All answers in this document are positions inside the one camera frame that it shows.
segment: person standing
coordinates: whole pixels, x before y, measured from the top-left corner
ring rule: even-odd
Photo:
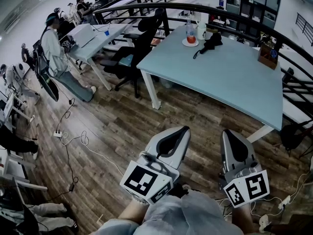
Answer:
[[[65,50],[60,46],[55,32],[60,27],[59,16],[52,13],[47,17],[46,28],[42,35],[41,46],[46,59],[49,61],[49,74],[82,101],[90,102],[96,87],[83,87],[69,72],[68,64],[64,60]]]
[[[26,49],[25,43],[22,44],[22,60],[27,63],[29,67],[34,71],[35,64],[33,58],[29,55],[28,49]]]
[[[9,150],[18,153],[30,152],[33,159],[38,157],[38,145],[34,141],[25,141],[15,136],[5,125],[4,116],[0,114],[0,145]]]
[[[73,20],[76,26],[79,25],[82,22],[82,20],[77,13],[77,7],[71,2],[68,4],[68,6],[69,6],[69,13],[68,13],[69,21]]]
[[[77,12],[87,24],[96,25],[97,22],[92,14],[92,9],[84,1],[76,0]]]
[[[68,15],[63,10],[61,10],[61,8],[55,8],[54,13],[58,13],[59,18],[63,18],[65,21],[69,21]]]
[[[23,79],[17,73],[14,65],[7,66],[7,65],[3,64],[0,67],[0,71],[1,71],[2,77],[5,79],[5,81],[8,85],[8,88],[14,87],[13,82],[15,81],[19,85],[17,88],[18,92],[24,94],[25,96],[35,98],[36,99],[35,105],[38,103],[38,101],[40,99],[40,95],[37,92],[29,89],[24,84]]]

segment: light blue table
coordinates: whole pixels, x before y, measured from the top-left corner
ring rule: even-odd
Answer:
[[[221,101],[265,124],[248,140],[254,142],[273,129],[281,130],[283,89],[280,66],[275,70],[258,62],[258,51],[222,37],[222,46],[203,55],[203,48],[186,47],[185,27],[180,26],[155,47],[138,65],[153,107],[160,108],[151,76],[156,75]]]
[[[69,56],[73,58],[74,60],[81,60],[84,63],[90,65],[94,72],[97,74],[101,82],[104,84],[104,86],[110,91],[111,86],[107,82],[107,80],[104,78],[104,76],[101,74],[99,68],[96,66],[94,61],[92,60],[92,57],[100,51],[105,45],[107,45],[109,42],[114,40],[116,37],[118,37],[123,32],[126,32],[126,30],[131,30],[132,26],[130,24],[110,24],[110,27],[108,25],[94,25],[95,28],[99,29],[99,31],[95,30],[96,36],[88,42],[85,46],[82,48],[79,48],[78,46],[74,46],[69,53]],[[107,36],[104,31],[109,29],[109,36]],[[77,71],[82,74],[82,72],[79,70],[77,65],[73,62],[73,60],[69,58],[72,65],[77,69]]]

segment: laminate floor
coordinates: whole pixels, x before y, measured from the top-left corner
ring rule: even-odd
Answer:
[[[166,89],[161,83],[155,83],[157,95],[162,101],[162,107],[157,111],[151,107],[143,80],[139,82],[141,98],[136,99],[131,84],[126,84],[118,92],[114,89],[107,91],[90,67],[84,68],[83,75],[79,75],[73,68],[72,74],[83,85],[94,85],[98,90],[90,103],[75,100],[70,116],[68,113],[63,118],[59,129],[68,133],[68,139],[64,142],[86,131],[88,147],[106,156],[124,172],[129,162],[137,159],[153,135],[170,127],[187,125],[191,128],[191,141],[186,157],[179,167],[180,180],[214,199],[225,197],[219,192],[217,183],[218,172],[222,166],[221,131],[229,128],[248,137],[262,126],[257,120],[182,86]],[[105,72],[103,74],[112,85],[120,81],[115,75]],[[66,148],[53,136],[69,104],[61,92],[59,101],[53,101],[40,88],[32,71],[29,71],[27,77],[30,79],[28,86],[41,94],[41,100],[33,106],[34,102],[26,99],[29,104],[26,114],[34,114],[36,117],[29,125],[20,117],[17,133],[31,138],[38,134],[40,154],[35,162],[37,167],[26,170],[31,183],[48,187],[48,192],[34,191],[34,204],[39,204],[66,192],[72,182]],[[58,85],[69,98],[73,97],[62,85]],[[253,143],[257,159],[268,172],[269,199],[275,196],[284,199],[293,194],[299,176],[308,172],[310,167],[310,157],[298,159],[299,154],[311,144],[310,139],[305,139],[292,151],[290,157],[282,145],[278,148],[273,146],[277,143],[280,143],[280,138],[276,131]],[[74,139],[67,148],[73,175],[78,177],[79,182],[75,184],[73,192],[52,201],[70,203],[77,216],[80,234],[85,235],[96,231],[107,220],[117,217],[131,197],[119,186],[122,176],[113,164],[90,152],[79,138]],[[269,202],[257,201],[253,213],[277,214],[278,203],[277,199]],[[295,201],[286,207],[283,222],[288,222],[295,213],[313,214],[310,187],[303,187]],[[280,219],[281,215],[270,217],[274,222],[279,222]]]

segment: power strip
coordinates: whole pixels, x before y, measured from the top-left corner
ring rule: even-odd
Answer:
[[[278,205],[278,209],[282,209],[284,208],[286,205],[288,205],[290,203],[290,195],[287,196],[287,198],[285,198],[279,205]]]
[[[55,131],[55,132],[53,133],[53,136],[55,136],[55,137],[57,137],[57,138],[61,138],[62,135],[63,135],[63,132],[62,132],[62,131]]]

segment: drink with red liquid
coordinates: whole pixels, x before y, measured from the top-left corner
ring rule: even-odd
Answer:
[[[196,37],[194,34],[194,28],[191,24],[191,21],[188,20],[186,24],[186,37],[187,37],[187,42],[190,44],[194,44],[196,41]]]

